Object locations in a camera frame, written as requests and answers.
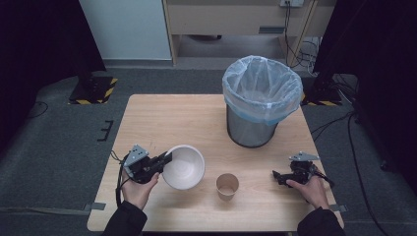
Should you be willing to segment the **dark curtain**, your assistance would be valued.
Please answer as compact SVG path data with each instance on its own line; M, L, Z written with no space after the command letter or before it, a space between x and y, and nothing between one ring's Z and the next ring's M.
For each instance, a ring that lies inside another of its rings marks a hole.
M315 71L358 79L354 106L381 155L417 192L417 0L336 0Z
M103 69L79 0L0 0L0 152L40 89Z

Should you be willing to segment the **white power strip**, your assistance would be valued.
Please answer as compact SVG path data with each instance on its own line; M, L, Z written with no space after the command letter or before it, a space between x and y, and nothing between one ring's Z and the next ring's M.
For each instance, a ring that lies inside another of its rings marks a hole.
M301 8L305 0L280 0L279 6L282 8Z

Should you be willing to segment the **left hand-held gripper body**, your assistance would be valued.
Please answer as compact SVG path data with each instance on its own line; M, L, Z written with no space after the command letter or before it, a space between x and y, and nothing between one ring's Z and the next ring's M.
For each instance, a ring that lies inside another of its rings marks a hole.
M123 168L133 181L145 184L158 172L156 170L157 163L154 161L155 157L150 158L147 150L139 145L134 145L124 160Z

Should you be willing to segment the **striped black stand base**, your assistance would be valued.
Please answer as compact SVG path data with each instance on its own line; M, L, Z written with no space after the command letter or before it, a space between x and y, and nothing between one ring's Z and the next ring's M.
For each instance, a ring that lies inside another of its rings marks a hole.
M91 77L78 82L69 97L70 104L106 103L113 93L117 79L111 76Z
M338 87L333 79L323 81L320 78L305 77L301 81L303 84L301 105L333 106L341 104Z

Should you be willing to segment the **translucent white trash bag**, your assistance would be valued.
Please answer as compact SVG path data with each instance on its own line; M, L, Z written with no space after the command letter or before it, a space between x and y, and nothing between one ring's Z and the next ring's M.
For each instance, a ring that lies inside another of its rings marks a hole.
M278 61L254 55L226 69L222 89L225 103L237 116L269 126L296 111L303 94L297 73Z

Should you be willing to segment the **white paper bowl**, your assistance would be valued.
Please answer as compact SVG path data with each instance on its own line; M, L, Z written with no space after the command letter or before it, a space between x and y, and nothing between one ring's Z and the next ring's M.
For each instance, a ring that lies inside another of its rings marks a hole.
M172 160L163 168L164 181L176 190L189 190L197 186L206 172L201 152L189 145L179 145L168 151Z

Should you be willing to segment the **light wooden desk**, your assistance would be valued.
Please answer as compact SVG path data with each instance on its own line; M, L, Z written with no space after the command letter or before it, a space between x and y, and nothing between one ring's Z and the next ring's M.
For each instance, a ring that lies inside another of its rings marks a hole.
M280 0L162 0L172 60L183 35L277 34L287 64L297 64L303 40L322 37L337 0L305 0L282 8Z

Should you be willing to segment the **metal mesh trash bin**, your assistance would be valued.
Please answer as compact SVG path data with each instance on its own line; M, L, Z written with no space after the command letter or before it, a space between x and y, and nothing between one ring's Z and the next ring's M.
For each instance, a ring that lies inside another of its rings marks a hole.
M254 123L239 117L226 106L226 123L229 138L244 148L259 148L267 144L275 133L276 124Z

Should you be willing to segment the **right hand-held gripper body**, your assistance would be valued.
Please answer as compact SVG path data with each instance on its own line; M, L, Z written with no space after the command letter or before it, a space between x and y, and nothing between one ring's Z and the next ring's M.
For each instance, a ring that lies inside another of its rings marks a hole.
M310 178L318 173L318 167L314 160L320 160L317 155L299 151L289 157L291 160L290 169L292 171L290 179L300 184L306 184Z

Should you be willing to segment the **person's right hand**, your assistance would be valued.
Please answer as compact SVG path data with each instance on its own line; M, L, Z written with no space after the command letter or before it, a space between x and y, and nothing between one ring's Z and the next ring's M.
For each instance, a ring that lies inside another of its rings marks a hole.
M326 189L321 178L313 176L306 184L300 184L294 180L287 180L286 183L298 190L314 208L329 209Z

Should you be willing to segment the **brown paper cup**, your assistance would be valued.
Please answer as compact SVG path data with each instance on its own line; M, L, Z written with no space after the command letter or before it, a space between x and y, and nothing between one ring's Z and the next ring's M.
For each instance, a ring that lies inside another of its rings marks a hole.
M239 189L238 178L231 173L224 173L217 177L216 189L218 196L223 201L231 201Z

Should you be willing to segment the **person's left hand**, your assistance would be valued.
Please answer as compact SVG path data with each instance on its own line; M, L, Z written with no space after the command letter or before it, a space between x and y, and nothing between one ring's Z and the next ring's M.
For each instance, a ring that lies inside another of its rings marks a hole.
M156 172L150 179L149 182L145 184L137 183L131 180L128 174L122 172L122 180L124 185L122 186L122 195L123 199L126 202L134 205L139 209L144 209L148 200L149 194L152 188L157 184L159 178L159 173Z

